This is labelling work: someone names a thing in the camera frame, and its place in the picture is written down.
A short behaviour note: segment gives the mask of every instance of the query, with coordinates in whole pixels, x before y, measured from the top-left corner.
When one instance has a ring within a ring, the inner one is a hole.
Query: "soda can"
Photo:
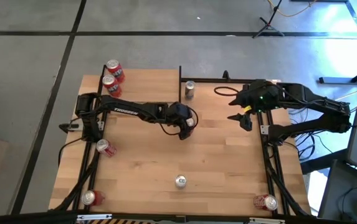
[[[191,100],[195,94],[195,82],[188,81],[185,83],[185,99]]]
[[[119,83],[124,82],[126,76],[124,75],[123,68],[121,67],[120,63],[118,63],[117,60],[108,61],[108,63],[106,63],[106,67],[108,68],[110,74],[116,77]]]
[[[183,189],[186,186],[186,178],[184,175],[178,175],[176,177],[176,187]]]
[[[97,190],[88,190],[81,195],[81,202],[84,205],[96,206],[101,205],[105,200],[105,194]]]
[[[97,142],[97,150],[99,153],[107,156],[112,157],[116,154],[116,147],[112,146],[110,142],[106,139],[101,139]]]
[[[254,197],[253,204],[256,208],[267,211],[274,211],[278,208],[277,199],[269,194]]]
[[[103,86],[113,97],[119,98],[122,94],[121,87],[113,75],[105,75],[102,79]]]

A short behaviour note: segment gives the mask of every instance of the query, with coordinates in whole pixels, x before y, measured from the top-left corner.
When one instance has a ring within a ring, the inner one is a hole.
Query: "table leg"
[[[316,170],[321,170],[328,168],[332,165],[332,162],[337,159],[339,161],[344,161],[346,158],[347,149],[342,149],[337,152],[321,156],[316,159],[310,159],[309,161],[302,162],[300,165],[302,167],[303,175],[311,173]]]

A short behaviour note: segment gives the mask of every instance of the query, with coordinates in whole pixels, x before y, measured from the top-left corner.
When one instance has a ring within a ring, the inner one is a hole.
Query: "can lid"
[[[84,192],[81,196],[81,201],[84,205],[91,205],[95,201],[95,193],[92,190]]]
[[[186,185],[186,178],[184,175],[178,175],[176,177],[176,186],[177,187],[185,187]]]
[[[278,208],[278,205],[277,205],[277,199],[275,199],[274,196],[272,195],[268,195],[266,198],[265,198],[265,206],[269,209],[269,210],[275,210]]]
[[[195,82],[194,81],[188,81],[185,83],[185,87],[192,90],[193,88],[195,88]]]
[[[110,60],[110,61],[108,61],[108,63],[106,63],[106,66],[107,66],[108,68],[111,68],[111,69],[117,68],[117,66],[118,66],[118,61],[117,61],[117,60]]]
[[[194,126],[195,121],[193,120],[193,118],[189,118],[189,119],[186,120],[186,124],[187,124],[189,127],[192,127],[192,126]]]
[[[113,75],[105,75],[102,79],[102,83],[105,85],[110,85],[115,82],[115,77]]]
[[[109,147],[109,142],[106,139],[101,139],[97,142],[97,150],[98,151],[103,151],[107,147]]]

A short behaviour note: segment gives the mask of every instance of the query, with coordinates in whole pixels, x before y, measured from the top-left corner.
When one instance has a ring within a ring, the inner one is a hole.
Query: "wooden board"
[[[239,106],[228,106],[233,97],[213,92],[220,85],[197,83],[194,99],[183,98],[182,102],[199,115],[198,126],[184,141],[166,135],[157,124],[124,114],[110,114],[104,136],[118,151],[112,158],[100,158],[95,188],[105,192],[107,199],[92,211],[269,216],[270,212],[255,209],[252,203],[254,196],[268,193],[257,118],[252,117],[251,132],[228,120],[227,116],[242,110]],[[241,88],[241,85],[229,86]],[[290,124],[285,110],[274,110],[273,117],[276,124]],[[69,134],[67,141],[78,138],[79,134]],[[81,142],[66,147],[50,208],[57,206],[77,181],[84,145]],[[297,151],[290,146],[279,150],[285,184],[294,199],[309,212]],[[174,185],[179,174],[188,179],[182,190]]]

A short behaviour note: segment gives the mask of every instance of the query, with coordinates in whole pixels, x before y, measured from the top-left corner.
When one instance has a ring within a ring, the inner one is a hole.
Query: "concrete floor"
[[[357,12],[357,0],[351,3]],[[0,4],[4,6],[0,7],[0,30],[69,31],[80,1],[0,0]],[[281,11],[291,14],[307,5],[283,0]],[[98,0],[87,2],[79,31],[256,32],[262,27],[259,17],[269,17],[271,12],[267,1]],[[318,2],[296,17],[277,14],[273,25],[283,32],[357,32],[344,3]],[[0,36],[0,140],[10,145],[0,168],[0,214],[10,209],[67,39]],[[281,79],[302,83],[330,98],[357,90],[357,86],[316,82],[321,76],[357,74],[357,38],[76,37],[22,212],[47,210],[57,173],[57,153],[65,142],[58,124],[66,123],[72,115],[82,75],[99,74],[110,58],[118,59],[125,68],[182,65],[184,77],[217,78],[228,70],[232,78]],[[351,107],[357,104],[356,95],[346,100]],[[293,118],[300,121],[304,117],[299,114]],[[317,117],[309,111],[308,119]],[[346,147],[346,142],[329,141],[335,138],[332,134],[321,137],[332,151]],[[318,145],[313,157],[326,153]]]

